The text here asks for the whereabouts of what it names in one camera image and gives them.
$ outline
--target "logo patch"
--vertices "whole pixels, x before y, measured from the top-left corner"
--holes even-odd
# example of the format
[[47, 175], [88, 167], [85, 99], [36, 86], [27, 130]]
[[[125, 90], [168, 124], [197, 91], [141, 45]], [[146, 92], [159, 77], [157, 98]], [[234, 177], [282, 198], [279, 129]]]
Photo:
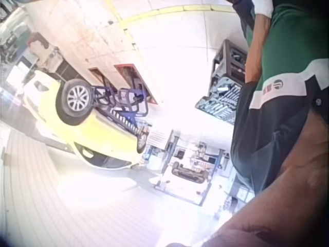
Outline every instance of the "logo patch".
[[278, 90], [278, 89], [281, 89], [283, 87], [283, 81], [282, 80], [276, 80], [274, 83], [273, 83], [273, 87]]

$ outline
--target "tire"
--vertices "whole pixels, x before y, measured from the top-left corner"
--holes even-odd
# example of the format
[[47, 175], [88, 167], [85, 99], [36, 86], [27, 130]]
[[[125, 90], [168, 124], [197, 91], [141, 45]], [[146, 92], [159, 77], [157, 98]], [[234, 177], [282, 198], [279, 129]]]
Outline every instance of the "tire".
[[208, 171], [204, 171], [203, 172], [204, 179], [208, 179], [208, 176], [209, 176], [209, 172]]
[[137, 137], [137, 153], [143, 153], [146, 147], [148, 135], [146, 133], [141, 133]]
[[72, 79], [64, 84], [62, 99], [63, 111], [71, 117], [83, 117], [93, 107], [91, 85], [81, 79]]
[[172, 169], [177, 169], [179, 166], [179, 162], [175, 161], [173, 164], [173, 168]]
[[60, 118], [60, 120], [62, 122], [64, 122], [65, 124], [71, 125], [71, 126], [77, 126], [77, 125], [81, 124], [89, 116], [89, 114], [92, 112], [93, 109], [90, 108], [90, 110], [84, 116], [81, 116], [81, 117], [72, 117], [72, 116], [69, 116], [68, 114], [66, 114], [62, 107], [63, 88], [64, 88], [64, 85], [62, 83], [62, 85], [60, 86], [60, 89], [57, 92], [57, 96], [56, 96], [57, 115]]

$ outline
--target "white glove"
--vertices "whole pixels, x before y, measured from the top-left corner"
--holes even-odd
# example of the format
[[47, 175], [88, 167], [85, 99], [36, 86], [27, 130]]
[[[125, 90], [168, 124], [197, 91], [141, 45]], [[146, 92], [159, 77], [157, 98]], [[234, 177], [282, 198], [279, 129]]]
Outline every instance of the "white glove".
[[255, 8], [255, 14], [263, 14], [268, 18], [272, 18], [274, 11], [272, 0], [252, 0]]

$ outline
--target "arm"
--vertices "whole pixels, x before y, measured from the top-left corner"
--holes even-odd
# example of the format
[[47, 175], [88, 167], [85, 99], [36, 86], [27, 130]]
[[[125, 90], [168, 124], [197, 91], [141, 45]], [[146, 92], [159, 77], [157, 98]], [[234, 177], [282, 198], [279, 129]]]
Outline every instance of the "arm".
[[253, 38], [246, 61], [246, 83], [250, 81], [258, 82], [262, 75], [262, 51], [270, 25], [270, 18], [262, 14], [256, 15]]
[[258, 82], [262, 75], [262, 51], [271, 26], [272, 0], [252, 0], [255, 10], [253, 38], [246, 61], [246, 83]]

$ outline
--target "yellow car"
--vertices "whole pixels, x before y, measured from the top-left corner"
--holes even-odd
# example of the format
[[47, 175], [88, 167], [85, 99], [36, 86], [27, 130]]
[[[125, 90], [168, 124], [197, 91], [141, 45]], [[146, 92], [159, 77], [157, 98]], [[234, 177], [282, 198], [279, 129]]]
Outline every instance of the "yellow car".
[[147, 134], [115, 110], [102, 114], [92, 100], [87, 82], [64, 84], [41, 71], [24, 87], [26, 108], [89, 165], [116, 170], [138, 164]]

